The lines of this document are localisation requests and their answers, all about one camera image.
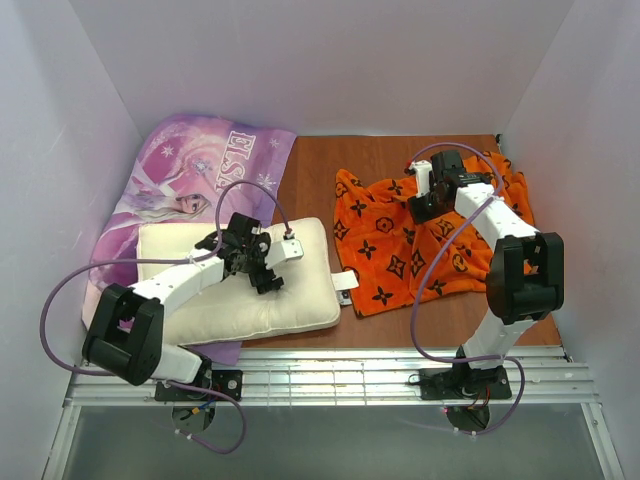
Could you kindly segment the cream white pillow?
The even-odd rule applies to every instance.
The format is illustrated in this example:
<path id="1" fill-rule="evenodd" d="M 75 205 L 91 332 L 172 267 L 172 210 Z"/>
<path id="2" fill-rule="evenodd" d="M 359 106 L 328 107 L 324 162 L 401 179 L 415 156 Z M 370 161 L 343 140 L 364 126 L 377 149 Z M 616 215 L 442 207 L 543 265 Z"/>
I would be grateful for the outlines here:
<path id="1" fill-rule="evenodd" d="M 326 231 L 317 218 L 265 228 L 275 235 L 292 229 L 304 256 L 275 267 L 283 287 L 259 295 L 247 275 L 237 273 L 193 297 L 164 320 L 164 340 L 171 345 L 252 340 L 329 328 L 338 323 L 340 306 L 331 280 Z M 138 282 L 185 259 L 211 233 L 204 223 L 161 223 L 139 232 Z"/>

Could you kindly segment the orange black patterned pillowcase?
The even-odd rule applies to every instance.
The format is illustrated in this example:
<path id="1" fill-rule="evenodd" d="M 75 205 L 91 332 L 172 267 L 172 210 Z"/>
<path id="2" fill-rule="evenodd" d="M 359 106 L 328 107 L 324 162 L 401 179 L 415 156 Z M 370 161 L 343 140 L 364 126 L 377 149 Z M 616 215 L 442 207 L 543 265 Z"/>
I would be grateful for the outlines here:
<path id="1" fill-rule="evenodd" d="M 354 270 L 359 287 L 351 292 L 363 318 L 422 301 L 466 292 L 484 292 L 490 247 L 472 226 L 457 238 L 464 219 L 447 213 L 415 224 L 408 199 L 416 194 L 411 177 L 363 184 L 341 169 L 335 177 L 333 234 L 340 264 Z"/>

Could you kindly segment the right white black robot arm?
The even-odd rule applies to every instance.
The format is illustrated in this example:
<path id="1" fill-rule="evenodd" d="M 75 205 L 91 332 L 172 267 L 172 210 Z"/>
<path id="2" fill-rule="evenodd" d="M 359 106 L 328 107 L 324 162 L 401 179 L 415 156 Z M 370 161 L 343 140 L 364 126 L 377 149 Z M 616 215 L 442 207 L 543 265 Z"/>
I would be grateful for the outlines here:
<path id="1" fill-rule="evenodd" d="M 463 383 L 495 376 L 522 334 L 563 305 L 564 242 L 556 233 L 540 232 L 505 203 L 504 180 L 487 155 L 478 157 L 491 172 L 476 173 L 464 166 L 463 145 L 437 147 L 430 159 L 414 157 L 407 168 L 417 185 L 409 200 L 413 220 L 424 223 L 455 212 L 492 252 L 487 313 L 455 357 L 438 360 L 449 367 L 446 379 Z"/>

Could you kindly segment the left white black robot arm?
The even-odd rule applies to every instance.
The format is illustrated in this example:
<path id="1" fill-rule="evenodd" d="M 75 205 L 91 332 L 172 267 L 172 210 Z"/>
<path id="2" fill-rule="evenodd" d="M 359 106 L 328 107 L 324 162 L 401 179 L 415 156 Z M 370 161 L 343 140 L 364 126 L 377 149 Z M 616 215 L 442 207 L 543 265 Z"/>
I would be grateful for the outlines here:
<path id="1" fill-rule="evenodd" d="M 226 228 L 197 242 L 174 266 L 129 287 L 106 287 L 83 344 L 83 359 L 134 386 L 151 379 L 192 384 L 204 360 L 165 342 L 165 318 L 237 273 L 247 275 L 260 295 L 277 291 L 284 280 L 275 267 L 303 255 L 291 229 L 274 240 L 258 220 L 235 213 Z"/>

